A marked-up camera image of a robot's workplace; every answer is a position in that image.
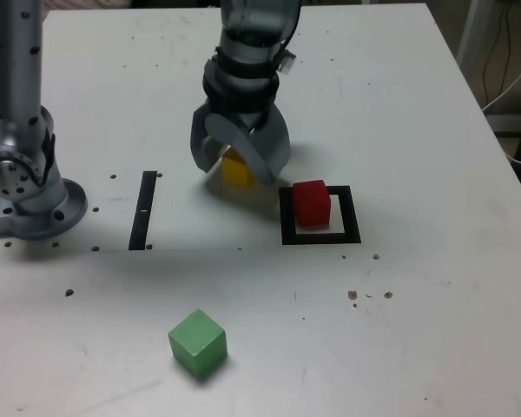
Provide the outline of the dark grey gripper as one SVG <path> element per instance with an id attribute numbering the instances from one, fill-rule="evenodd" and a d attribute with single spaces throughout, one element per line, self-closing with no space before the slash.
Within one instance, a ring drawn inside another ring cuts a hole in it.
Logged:
<path id="1" fill-rule="evenodd" d="M 256 113 L 215 113 L 203 103 L 193 114 L 190 148 L 196 166 L 208 173 L 227 148 L 238 153 L 262 183 L 278 179 L 290 156 L 287 127 L 276 108 Z"/>

